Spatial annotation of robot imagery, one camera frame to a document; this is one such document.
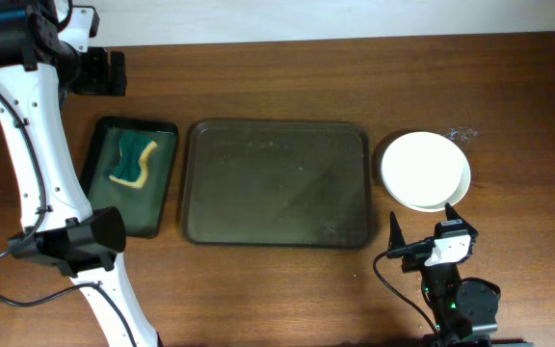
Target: yellow sponge edge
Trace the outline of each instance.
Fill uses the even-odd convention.
[[[141,153],[141,157],[139,158],[139,166],[141,166],[141,175],[139,176],[139,179],[135,180],[134,182],[130,182],[123,179],[119,179],[113,175],[109,175],[108,177],[113,182],[116,182],[118,184],[121,184],[127,187],[132,187],[136,189],[143,188],[143,186],[146,183],[146,178],[149,176],[149,168],[146,165],[146,161],[149,159],[149,154],[151,154],[151,152],[157,147],[158,147],[158,144],[152,141],[149,145],[145,147],[145,149],[143,150],[143,153]]]

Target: wooden table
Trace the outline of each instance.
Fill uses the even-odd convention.
[[[373,149],[404,130],[457,131],[472,185],[457,210],[481,235],[462,275],[503,289],[495,338],[555,346],[555,33],[124,48],[125,98],[72,95],[63,121],[80,172],[95,123],[168,120],[181,133],[157,238],[128,239],[138,300],[166,346],[386,343],[429,332],[374,276],[388,214],[408,241],[421,213],[375,184],[380,233],[359,252],[198,247],[179,229],[186,132],[205,119],[340,120]],[[0,130],[0,251],[19,230],[19,197]],[[383,260],[387,279],[424,305],[417,274]],[[0,289],[20,300],[69,285],[55,269],[5,260]],[[0,304],[0,346],[105,346],[85,299]]]

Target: green scouring pad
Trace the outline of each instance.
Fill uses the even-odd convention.
[[[121,159],[109,178],[124,186],[141,189],[148,177],[146,161],[158,145],[147,136],[126,131],[119,141]]]

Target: black tray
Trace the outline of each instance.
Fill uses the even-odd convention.
[[[361,248],[368,157],[354,124],[203,122],[190,134],[182,230],[196,244]]]
[[[134,130],[156,142],[147,161],[149,176],[141,189],[112,182],[108,175],[119,162],[119,138]],[[93,209],[115,206],[128,236],[157,235],[177,147],[177,127],[171,123],[105,117],[95,126],[80,183]]]

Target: white plate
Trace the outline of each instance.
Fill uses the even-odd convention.
[[[381,162],[389,194],[404,206],[424,212],[460,201],[470,185],[470,166],[463,152],[448,139],[414,132],[393,141]]]

